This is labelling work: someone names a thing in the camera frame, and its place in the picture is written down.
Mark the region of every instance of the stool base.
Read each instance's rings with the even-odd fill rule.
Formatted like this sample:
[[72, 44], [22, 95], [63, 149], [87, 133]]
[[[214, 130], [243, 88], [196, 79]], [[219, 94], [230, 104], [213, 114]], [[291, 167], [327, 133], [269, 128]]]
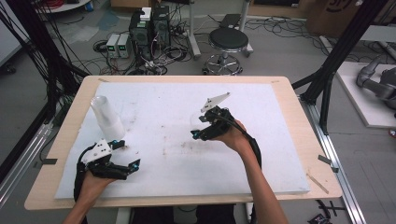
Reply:
[[209, 72], [220, 76], [235, 76], [243, 71], [239, 61], [228, 53], [215, 54], [210, 56], [202, 69], [204, 75]]

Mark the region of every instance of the electronic device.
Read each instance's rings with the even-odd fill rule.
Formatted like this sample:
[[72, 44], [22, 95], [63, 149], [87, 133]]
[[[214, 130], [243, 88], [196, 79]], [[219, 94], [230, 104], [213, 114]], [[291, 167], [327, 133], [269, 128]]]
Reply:
[[128, 34], [121, 34], [117, 46], [119, 48], [120, 57], [129, 58], [132, 52], [131, 36]]
[[234, 28], [241, 19], [241, 14], [227, 14], [220, 23], [221, 28]]
[[151, 47], [153, 40], [153, 29], [151, 21], [140, 20], [141, 10], [137, 10], [132, 15], [131, 23], [129, 25], [129, 33], [132, 39], [132, 47], [136, 59], [140, 57], [147, 61], [151, 61], [151, 52], [154, 52], [155, 46]]
[[151, 7], [142, 7], [142, 12], [140, 13], [141, 21], [150, 21], [151, 20]]
[[117, 48], [117, 43], [119, 42], [120, 35], [111, 35], [107, 40], [107, 55], [109, 58], [119, 58], [119, 48]]
[[169, 6], [155, 7], [153, 9], [152, 21], [154, 24], [157, 47], [164, 49], [171, 46]]

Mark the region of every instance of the wooden tabletop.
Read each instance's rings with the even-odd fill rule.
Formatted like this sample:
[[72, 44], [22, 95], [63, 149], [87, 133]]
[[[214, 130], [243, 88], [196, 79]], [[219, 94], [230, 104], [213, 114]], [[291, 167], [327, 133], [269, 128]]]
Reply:
[[[90, 108], [91, 98], [102, 82], [155, 82], [155, 83], [265, 83], [271, 84], [289, 127], [290, 135], [306, 173], [311, 190], [304, 194], [282, 194], [279, 200], [326, 199], [339, 198], [342, 191], [331, 167], [318, 160], [318, 155], [325, 156], [311, 125], [285, 77], [211, 77], [211, 76], [92, 76], [85, 77], [78, 94], [70, 107], [64, 123], [54, 140], [48, 159], [58, 159], [54, 165], [43, 165], [40, 173], [26, 199], [25, 207], [29, 210], [71, 208], [73, 200], [55, 199], [64, 171], [64, 165], [73, 146], [78, 130]], [[99, 199], [96, 207], [180, 205], [208, 203], [247, 203], [252, 202], [251, 195], [233, 196], [179, 196], [179, 197], [139, 197]]]

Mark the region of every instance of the cardboard box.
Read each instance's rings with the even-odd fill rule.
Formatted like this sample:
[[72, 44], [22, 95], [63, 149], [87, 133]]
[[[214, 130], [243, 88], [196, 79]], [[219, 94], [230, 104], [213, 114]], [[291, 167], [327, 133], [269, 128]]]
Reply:
[[112, 7], [155, 7], [157, 2], [161, 0], [110, 0]]
[[340, 37], [360, 8], [358, 0], [317, 0], [306, 19], [311, 35]]

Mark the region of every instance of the stool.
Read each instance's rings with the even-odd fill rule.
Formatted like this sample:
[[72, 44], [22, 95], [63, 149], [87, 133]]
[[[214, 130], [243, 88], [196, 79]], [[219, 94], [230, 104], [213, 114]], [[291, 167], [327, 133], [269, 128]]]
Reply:
[[236, 75], [243, 71], [239, 61], [229, 53], [239, 52], [247, 48], [248, 37], [233, 28], [219, 28], [209, 35], [209, 44], [221, 54], [210, 56], [202, 69], [204, 75], [209, 72], [216, 75]]

